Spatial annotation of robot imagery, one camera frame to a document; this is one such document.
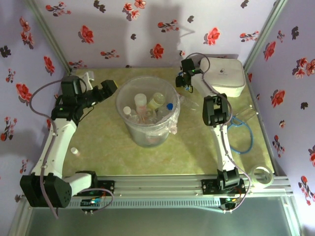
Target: blue tube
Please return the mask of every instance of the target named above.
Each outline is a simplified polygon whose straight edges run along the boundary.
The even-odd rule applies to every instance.
[[[239,124],[235,124],[233,121],[236,120],[239,122]],[[254,136],[252,134],[252,130],[251,128],[244,122],[242,122],[240,119],[237,119],[236,117],[232,117],[232,120],[231,120],[231,124],[227,127],[227,130],[229,130],[230,127],[232,126],[235,126],[235,127],[240,127],[240,126],[246,126],[248,128],[248,130],[250,131],[250,136],[251,136],[251,144],[250,144],[250,147],[246,150],[246,151],[238,151],[238,150],[235,150],[233,147],[231,147],[231,150],[238,153],[238,154],[246,154],[246,153],[249,153],[252,149],[252,146],[253,146],[253,143],[254,143]]]

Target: white ring holder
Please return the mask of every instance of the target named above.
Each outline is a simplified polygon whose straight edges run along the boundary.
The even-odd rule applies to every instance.
[[[256,175],[255,172],[257,170],[262,170],[263,174]],[[252,179],[252,185],[254,188],[266,188],[274,181],[274,174],[272,170],[266,166],[254,166],[250,172],[250,177]]]

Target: clear plastic bucket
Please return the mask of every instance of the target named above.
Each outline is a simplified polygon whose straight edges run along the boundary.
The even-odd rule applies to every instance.
[[[129,106],[135,110],[135,95],[143,93],[149,102],[156,92],[165,96],[165,105],[173,104],[172,111],[156,124],[135,124],[129,121],[123,113],[123,108]],[[177,132],[177,120],[180,112],[179,96],[173,86],[163,79],[141,76],[129,80],[117,92],[116,108],[131,134],[131,138],[139,146],[156,147],[167,139],[170,132],[173,134]]]

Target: green table surface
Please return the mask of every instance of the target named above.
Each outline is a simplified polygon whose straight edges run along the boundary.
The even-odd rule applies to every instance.
[[[157,76],[169,81],[175,87],[177,70],[174,68],[113,68],[88,69],[94,72],[93,86],[100,85],[106,79],[115,80],[121,86],[127,80],[137,76]],[[83,75],[87,69],[79,69],[76,75]],[[203,98],[198,93],[189,93],[183,88],[176,90],[199,107],[192,110],[181,106],[177,134],[169,134],[167,140],[154,148],[136,145],[116,111],[116,93],[86,116],[74,133],[63,165],[63,176],[71,176],[76,171],[96,171],[98,176],[115,175],[182,175],[217,174],[217,154],[209,127],[202,120]],[[247,120],[255,114],[247,109],[252,104],[249,89],[246,86],[237,98],[228,98],[233,113]],[[235,162],[246,172],[256,165],[264,165],[273,170],[271,158],[262,135],[257,116],[247,121],[254,135],[254,145],[247,154],[232,152]],[[246,150],[250,145],[247,128],[232,127],[228,133],[229,143],[238,150]],[[70,152],[76,147],[80,155]]]

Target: glass panel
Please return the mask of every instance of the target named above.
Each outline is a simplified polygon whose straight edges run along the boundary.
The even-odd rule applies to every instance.
[[[34,209],[28,236],[266,236],[291,235],[280,198],[248,198],[232,214],[194,208],[106,209],[86,216],[80,209]]]

